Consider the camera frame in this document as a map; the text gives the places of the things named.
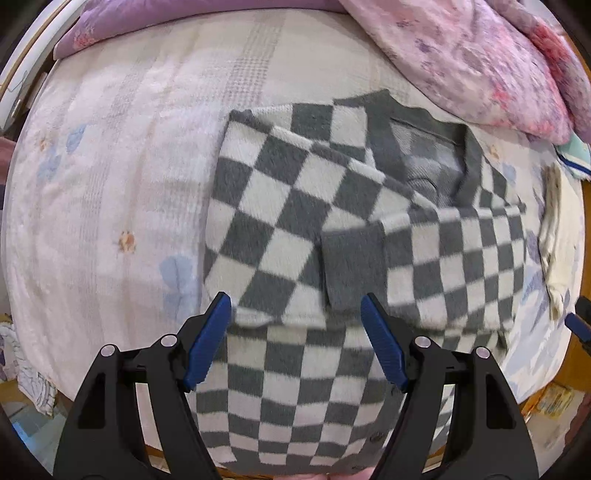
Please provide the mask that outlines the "white fleece bed blanket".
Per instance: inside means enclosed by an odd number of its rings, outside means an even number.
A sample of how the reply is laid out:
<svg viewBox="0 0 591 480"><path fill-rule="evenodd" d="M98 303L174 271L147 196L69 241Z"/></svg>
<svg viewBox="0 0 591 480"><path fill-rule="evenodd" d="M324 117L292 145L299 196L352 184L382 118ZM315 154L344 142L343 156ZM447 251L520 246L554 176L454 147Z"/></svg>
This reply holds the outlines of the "white fleece bed blanket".
<svg viewBox="0 0 591 480"><path fill-rule="evenodd" d="M54 66L17 142L3 211L5 280L27 359L74 396L102 345L140 348L204 311L207 213L231 112L381 90L468 126L525 205L514 323L499 350L486 347L518 401L542 389L570 340L551 319L538 250L553 144L455 117L351 18L312 10L194 17Z"/></svg>

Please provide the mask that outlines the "teal white folded cloth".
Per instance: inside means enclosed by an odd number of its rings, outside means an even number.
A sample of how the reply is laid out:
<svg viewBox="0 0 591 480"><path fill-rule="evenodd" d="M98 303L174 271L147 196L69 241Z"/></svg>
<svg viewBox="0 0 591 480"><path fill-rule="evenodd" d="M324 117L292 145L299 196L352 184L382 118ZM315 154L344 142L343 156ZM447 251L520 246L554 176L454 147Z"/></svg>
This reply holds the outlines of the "teal white folded cloth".
<svg viewBox="0 0 591 480"><path fill-rule="evenodd" d="M559 160L570 171L573 177L591 180L590 145L583 142L575 133L570 140L555 147Z"/></svg>

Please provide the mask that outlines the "grey white checkered sweater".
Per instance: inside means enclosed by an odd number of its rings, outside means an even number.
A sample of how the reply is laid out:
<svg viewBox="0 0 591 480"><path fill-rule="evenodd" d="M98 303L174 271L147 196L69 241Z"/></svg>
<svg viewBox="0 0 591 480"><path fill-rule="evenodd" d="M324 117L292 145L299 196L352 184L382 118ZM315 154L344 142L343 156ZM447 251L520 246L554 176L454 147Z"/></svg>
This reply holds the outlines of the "grey white checkered sweater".
<svg viewBox="0 0 591 480"><path fill-rule="evenodd" d="M499 350L525 212L468 126L386 90L231 112L205 228L205 296L232 303L197 389L213 460L266 475L373 466L404 397L363 329L363 295L443 346Z"/></svg>

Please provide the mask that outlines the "pink purple floral quilt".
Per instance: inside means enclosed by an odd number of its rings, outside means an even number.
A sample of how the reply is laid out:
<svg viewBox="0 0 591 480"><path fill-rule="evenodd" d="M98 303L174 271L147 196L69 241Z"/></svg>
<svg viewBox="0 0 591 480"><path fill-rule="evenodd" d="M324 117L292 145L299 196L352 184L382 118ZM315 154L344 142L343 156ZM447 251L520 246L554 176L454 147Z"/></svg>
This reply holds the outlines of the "pink purple floral quilt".
<svg viewBox="0 0 591 480"><path fill-rule="evenodd" d="M590 81L564 37L517 1L346 1L432 102L557 145L590 139Z"/></svg>

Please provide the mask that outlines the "cream folded garment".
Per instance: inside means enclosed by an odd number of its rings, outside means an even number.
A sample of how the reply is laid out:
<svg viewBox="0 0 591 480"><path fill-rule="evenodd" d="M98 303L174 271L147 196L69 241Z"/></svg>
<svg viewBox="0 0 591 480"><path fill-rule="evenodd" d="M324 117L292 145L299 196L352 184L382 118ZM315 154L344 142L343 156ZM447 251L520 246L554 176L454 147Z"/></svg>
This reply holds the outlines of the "cream folded garment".
<svg viewBox="0 0 591 480"><path fill-rule="evenodd" d="M539 234L542 271L550 299L550 316L559 320L567 304L573 276L578 230L577 196L558 164L546 168L545 211Z"/></svg>

